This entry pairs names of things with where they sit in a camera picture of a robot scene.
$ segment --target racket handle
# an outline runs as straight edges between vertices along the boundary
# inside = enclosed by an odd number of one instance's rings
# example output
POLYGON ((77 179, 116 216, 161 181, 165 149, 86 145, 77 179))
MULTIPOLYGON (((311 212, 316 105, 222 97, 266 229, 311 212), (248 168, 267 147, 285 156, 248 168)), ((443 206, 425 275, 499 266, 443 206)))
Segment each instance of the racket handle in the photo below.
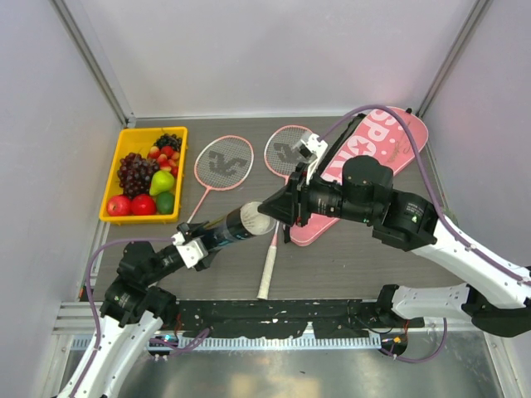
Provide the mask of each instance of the racket handle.
POLYGON ((210 191, 210 189, 207 188, 205 190, 205 193, 202 194, 202 197, 199 200, 199 203, 197 204, 196 208, 193 209, 192 215, 190 216, 190 218, 188 218, 188 221, 186 221, 188 224, 192 221, 192 218, 196 215, 197 210, 199 210, 199 207, 201 207, 202 201, 205 200, 205 197, 207 197, 209 191, 210 191))
POLYGON ((269 246, 267 256, 265 258, 264 272, 262 273, 262 281, 258 289, 257 299, 267 300, 269 296, 269 285, 271 283, 271 276, 273 275, 273 267, 275 266, 276 246, 269 246))

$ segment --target plastic fruit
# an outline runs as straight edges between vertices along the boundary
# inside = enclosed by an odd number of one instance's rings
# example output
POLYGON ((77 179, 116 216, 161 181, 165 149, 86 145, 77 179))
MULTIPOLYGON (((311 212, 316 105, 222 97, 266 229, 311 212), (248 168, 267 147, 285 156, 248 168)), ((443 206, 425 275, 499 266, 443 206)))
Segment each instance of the plastic fruit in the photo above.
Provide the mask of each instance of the plastic fruit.
POLYGON ((173 155, 173 152, 175 151, 173 151, 172 147, 166 145, 165 147, 160 148, 160 152, 165 154, 168 158, 171 158, 173 155))
POLYGON ((158 164, 167 162, 167 161, 168 161, 168 157, 164 153, 161 153, 160 155, 158 155, 158 158, 157 158, 158 164))
POLYGON ((172 171, 172 167, 169 165, 168 162, 162 162, 160 163, 160 169, 161 170, 164 170, 165 172, 171 172, 172 171))
POLYGON ((173 188, 175 178, 170 172, 159 170, 153 175, 151 179, 151 187, 149 188, 149 195, 156 197, 161 192, 169 191, 173 188))
POLYGON ((130 153, 120 159, 119 164, 119 187, 124 189, 124 195, 129 199, 148 193, 151 177, 160 170, 155 159, 144 159, 138 153, 130 153))
POLYGON ((138 195, 131 202, 131 210, 136 216, 151 216, 157 212, 157 205, 150 195, 138 195))
POLYGON ((172 214, 175 196, 170 192, 162 192, 157 196, 157 211, 160 214, 172 214))
POLYGON ((174 151, 181 152, 181 145, 183 144, 183 139, 178 138, 176 134, 165 134, 160 136, 160 138, 157 140, 156 143, 153 145, 157 145, 159 148, 165 147, 166 145, 172 147, 174 151))
POLYGON ((160 149, 158 147, 151 147, 148 153, 148 158, 156 159, 160 156, 160 149))
POLYGON ((131 214, 131 201, 124 195, 111 197, 107 202, 109 216, 128 216, 131 214))

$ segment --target gray table surface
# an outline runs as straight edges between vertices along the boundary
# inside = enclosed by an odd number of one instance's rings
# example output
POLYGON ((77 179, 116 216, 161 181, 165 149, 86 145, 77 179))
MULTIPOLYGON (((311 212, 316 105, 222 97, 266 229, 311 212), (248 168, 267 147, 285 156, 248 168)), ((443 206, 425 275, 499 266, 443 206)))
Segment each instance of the gray table surface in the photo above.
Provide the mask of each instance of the gray table surface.
MULTIPOLYGON (((247 138, 253 145, 255 162, 248 178, 238 188, 209 193, 195 221, 212 220, 247 201, 263 200, 282 187, 283 180, 273 175, 263 160, 266 141, 278 128, 301 124, 322 133, 334 121, 335 118, 313 117, 160 122, 160 126, 184 125, 189 130, 179 221, 189 217, 204 193, 193 175, 193 164, 213 139, 227 134, 247 138)), ((423 157, 429 167, 426 152, 423 157)), ((416 163, 395 178, 394 186, 427 197, 416 163)), ((111 226, 107 241, 140 236, 169 237, 175 227, 176 224, 111 226)), ((180 299, 254 299, 271 237, 272 233, 227 247, 217 255, 210 269, 203 272, 180 270, 161 281, 159 286, 180 299)), ((163 245, 153 247, 158 250, 163 245)), ((103 299, 104 291, 116 277, 122 250, 123 246, 114 246, 105 251, 95 286, 97 300, 103 299)), ((374 299, 384 284, 427 288, 459 282, 429 260, 382 245, 371 237, 371 229, 365 225, 340 221, 309 246, 279 244, 270 299, 374 299)))

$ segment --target racket strings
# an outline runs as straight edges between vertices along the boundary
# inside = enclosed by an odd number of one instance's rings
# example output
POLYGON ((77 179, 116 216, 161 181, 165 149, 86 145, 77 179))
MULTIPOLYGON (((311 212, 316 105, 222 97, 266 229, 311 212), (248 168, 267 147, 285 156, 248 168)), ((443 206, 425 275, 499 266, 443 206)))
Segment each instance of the racket strings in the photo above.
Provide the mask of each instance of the racket strings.
POLYGON ((197 158, 197 179, 213 190, 234 187, 251 170, 252 158, 252 148, 243 138, 221 138, 206 147, 197 158))
POLYGON ((281 176, 289 176, 304 157, 295 149, 302 135, 309 130, 303 127, 288 127, 271 136, 264 151, 265 163, 281 176))

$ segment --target cable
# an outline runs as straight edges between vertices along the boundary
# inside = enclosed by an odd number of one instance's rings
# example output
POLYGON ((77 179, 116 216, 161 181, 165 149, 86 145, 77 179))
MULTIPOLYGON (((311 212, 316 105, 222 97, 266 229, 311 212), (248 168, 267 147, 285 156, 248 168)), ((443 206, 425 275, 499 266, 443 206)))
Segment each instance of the cable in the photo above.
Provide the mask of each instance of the cable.
POLYGON ((95 322, 96 341, 95 341, 94 346, 92 347, 92 353, 90 354, 89 360, 87 361, 85 367, 83 368, 83 371, 81 372, 79 378, 77 379, 77 382, 74 384, 74 388, 72 388, 72 392, 70 393, 70 397, 72 398, 76 397, 76 392, 79 390, 80 385, 83 382, 83 379, 85 379, 85 376, 87 372, 89 371, 90 366, 92 365, 92 362, 94 361, 96 353, 98 352, 98 347, 100 346, 100 342, 101 342, 100 316, 98 315, 98 309, 96 308, 96 305, 94 302, 94 295, 92 294, 92 285, 90 284, 90 272, 92 270, 92 265, 98 258, 98 255, 100 255, 100 253, 103 250, 111 246, 123 245, 123 244, 132 243, 132 242, 149 242, 149 241, 151 242, 173 242, 173 239, 172 238, 133 238, 133 239, 112 240, 111 242, 107 242, 104 245, 100 246, 98 249, 96 249, 86 264, 86 268, 85 268, 86 296, 89 299, 90 310, 92 311, 92 318, 94 318, 94 322, 95 322))
POLYGON ((175 329, 173 330, 173 335, 175 335, 175 338, 177 338, 177 341, 179 341, 179 337, 177 336, 177 333, 179 330, 181 330, 181 327, 183 326, 183 323, 181 322, 181 313, 177 315, 177 324, 175 325, 175 329))
POLYGON ((388 357, 396 359, 397 361, 400 361, 400 362, 406 362, 406 363, 428 362, 428 361, 432 360, 433 358, 435 358, 436 356, 438 356, 441 353, 442 348, 446 344, 446 338, 448 336, 448 322, 446 321, 446 318, 442 319, 442 324, 443 324, 443 332, 442 332, 441 344, 439 344, 439 347, 429 357, 422 358, 422 359, 413 359, 413 358, 399 357, 398 355, 392 353, 392 349, 394 348, 394 343, 391 345, 391 351, 388 351, 388 350, 386 350, 383 347, 380 348, 380 351, 383 352, 388 357))
POLYGON ((206 328, 203 329, 199 334, 191 341, 189 342, 185 347, 178 348, 175 344, 171 342, 166 342, 164 340, 160 340, 158 338, 150 338, 149 342, 155 343, 155 344, 162 344, 168 348, 172 349, 172 352, 168 355, 169 357, 176 357, 177 355, 181 355, 187 352, 192 352, 197 347, 199 347, 205 339, 208 337, 208 334, 210 333, 210 329, 206 328))
POLYGON ((350 138, 350 136, 354 133, 356 128, 362 122, 363 118, 365 118, 365 114, 357 114, 355 117, 353 117, 353 119, 347 124, 347 128, 339 135, 338 139, 336 139, 335 142, 332 145, 330 145, 330 148, 328 149, 326 154, 323 156, 323 159, 321 160, 317 169, 315 170, 315 173, 318 176, 323 174, 324 169, 332 161, 336 152, 339 151, 339 149, 343 146, 345 141, 347 141, 350 138))
POLYGON ((321 137, 319 137, 319 140, 323 140, 326 137, 328 137, 339 125, 347 122, 352 118, 355 114, 358 114, 360 112, 364 112, 366 110, 371 109, 379 109, 384 112, 387 112, 390 114, 393 118, 397 120, 397 122, 402 126, 404 129, 404 132, 406 133, 407 138, 409 139, 409 142, 412 146, 413 153, 415 153, 415 158, 417 159, 417 165, 419 168, 419 171, 421 172, 422 180, 424 181, 424 185, 426 186, 426 189, 428 191, 428 195, 430 196, 431 202, 433 203, 433 206, 435 207, 436 213, 439 216, 439 220, 441 221, 442 225, 446 228, 448 232, 455 238, 455 240, 458 240, 467 250, 472 251, 475 255, 480 257, 482 260, 487 262, 487 264, 492 265, 495 267, 498 271, 506 274, 511 279, 514 279, 522 284, 526 284, 528 286, 531 286, 531 280, 524 280, 524 278, 518 274, 515 274, 514 272, 511 272, 510 270, 506 269, 503 265, 498 264, 497 261, 491 259, 487 254, 485 254, 483 251, 479 250, 475 245, 472 245, 468 240, 466 240, 462 235, 459 234, 448 222, 446 219, 446 216, 442 210, 441 205, 439 204, 439 201, 437 200, 437 195, 435 194, 435 191, 433 190, 433 187, 430 184, 430 180, 428 178, 428 173, 426 171, 426 168, 424 167, 424 163, 421 159, 421 154, 419 153, 417 144, 415 143, 415 139, 413 138, 412 131, 409 129, 409 126, 404 122, 404 120, 392 109, 388 108, 384 105, 378 105, 378 104, 370 104, 370 105, 364 105, 360 106, 359 108, 353 109, 350 112, 347 112, 341 119, 339 119, 336 123, 334 123, 327 131, 324 133, 321 137))
POLYGON ((387 334, 389 332, 391 332, 393 330, 393 327, 391 327, 389 330, 387 330, 386 332, 377 332, 376 330, 372 329, 370 326, 368 326, 364 321, 362 321, 360 318, 358 318, 358 316, 356 316, 355 314, 353 314, 353 318, 356 319, 358 322, 360 322, 364 327, 366 327, 369 331, 373 332, 373 333, 376 333, 376 334, 387 334))

